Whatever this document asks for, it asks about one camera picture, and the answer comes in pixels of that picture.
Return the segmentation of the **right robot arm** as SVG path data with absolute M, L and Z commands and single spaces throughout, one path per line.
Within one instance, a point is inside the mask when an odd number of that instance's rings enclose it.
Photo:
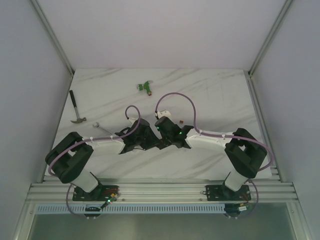
M 191 125 L 180 128 L 166 116 L 159 118 L 155 127 L 165 144 L 225 153 L 233 166 L 221 187 L 223 197 L 228 200 L 239 194 L 247 180 L 256 177 L 268 153 L 244 128 L 238 128 L 225 137 L 222 133 L 197 131 Z

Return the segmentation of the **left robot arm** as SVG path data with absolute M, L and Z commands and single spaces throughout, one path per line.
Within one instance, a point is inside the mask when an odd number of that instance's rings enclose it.
M 48 173 L 56 176 L 63 184 L 73 184 L 84 191 L 90 201 L 102 196 L 99 180 L 85 169 L 93 153 L 121 155 L 138 148 L 149 150 L 160 148 L 160 140 L 144 120 L 135 120 L 130 127 L 99 140 L 91 137 L 85 141 L 77 132 L 69 133 L 45 157 Z

